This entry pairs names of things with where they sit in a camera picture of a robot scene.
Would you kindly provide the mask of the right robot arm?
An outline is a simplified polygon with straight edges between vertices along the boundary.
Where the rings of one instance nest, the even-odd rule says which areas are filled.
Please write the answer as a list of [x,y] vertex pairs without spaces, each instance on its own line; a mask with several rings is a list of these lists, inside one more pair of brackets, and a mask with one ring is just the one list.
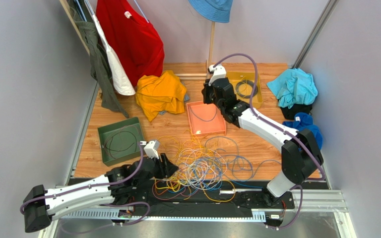
[[264,116],[237,99],[228,78],[207,79],[202,94],[204,103],[214,104],[226,122],[258,135],[281,153],[281,171],[265,189],[268,197],[279,198],[316,170],[322,171],[323,157],[311,130],[296,130]]

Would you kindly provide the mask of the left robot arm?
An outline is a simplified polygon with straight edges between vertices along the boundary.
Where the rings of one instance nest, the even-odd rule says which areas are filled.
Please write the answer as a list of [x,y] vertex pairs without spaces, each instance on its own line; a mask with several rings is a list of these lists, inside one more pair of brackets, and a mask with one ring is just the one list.
[[71,212],[94,205],[114,204],[150,179],[167,179],[178,166],[166,154],[159,158],[142,157],[131,165],[116,167],[96,178],[58,189],[33,187],[24,198],[20,212],[24,230],[33,233],[48,227]]

